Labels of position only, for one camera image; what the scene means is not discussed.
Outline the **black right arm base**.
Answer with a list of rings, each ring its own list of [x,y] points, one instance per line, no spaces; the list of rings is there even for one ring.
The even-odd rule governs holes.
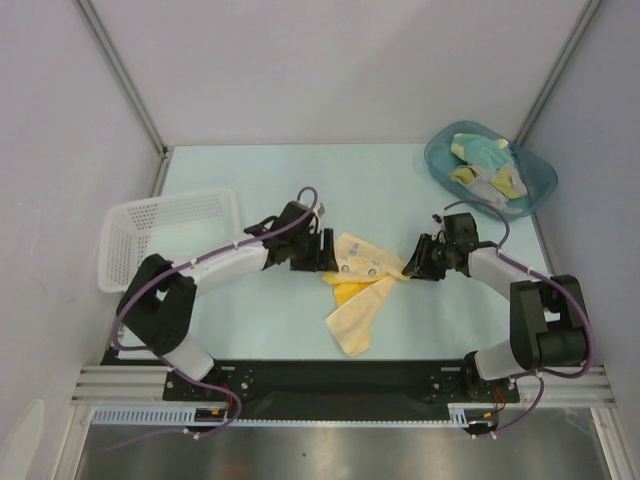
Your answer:
[[[487,380],[480,376],[475,364],[476,351],[462,359],[437,362],[428,374],[428,396],[433,402],[490,403],[497,391],[509,389],[507,377]]]

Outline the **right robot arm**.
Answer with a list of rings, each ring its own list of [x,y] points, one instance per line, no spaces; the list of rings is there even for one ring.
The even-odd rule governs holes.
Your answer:
[[[496,381],[529,373],[582,374],[589,364],[589,320],[578,280],[571,275],[547,276],[506,255],[500,244],[479,239],[469,213],[436,215],[436,233],[420,235],[402,274],[411,279],[441,281],[456,271],[490,287],[509,302],[508,339],[467,354],[460,388],[471,401],[493,394]]]

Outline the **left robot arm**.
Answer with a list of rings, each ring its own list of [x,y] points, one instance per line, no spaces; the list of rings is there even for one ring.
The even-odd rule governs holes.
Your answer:
[[[321,209],[290,201],[280,215],[245,228],[236,242],[183,264],[148,256],[121,298],[116,324],[186,375],[185,388],[195,398],[211,399],[219,391],[220,376],[214,358],[189,333],[196,299],[282,263],[292,271],[338,272],[334,230],[321,226]]]

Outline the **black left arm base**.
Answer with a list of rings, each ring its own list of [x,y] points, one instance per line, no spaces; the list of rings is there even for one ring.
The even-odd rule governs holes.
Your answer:
[[[245,399],[249,395],[253,377],[251,368],[229,363],[217,364],[204,378],[196,381],[187,380],[183,373],[170,371],[166,375],[162,398],[174,402],[218,402],[227,399],[225,393],[199,385],[203,383],[229,390]]]

